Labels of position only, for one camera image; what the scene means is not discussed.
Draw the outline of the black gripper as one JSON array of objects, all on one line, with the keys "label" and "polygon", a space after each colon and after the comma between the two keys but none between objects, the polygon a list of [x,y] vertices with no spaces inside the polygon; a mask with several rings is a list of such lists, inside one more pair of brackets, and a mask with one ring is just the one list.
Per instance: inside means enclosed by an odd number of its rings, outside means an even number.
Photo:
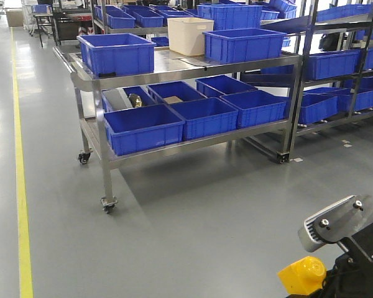
[{"label": "black gripper", "polygon": [[308,297],[373,297],[373,223],[339,241],[347,252],[326,272],[322,288]]}]

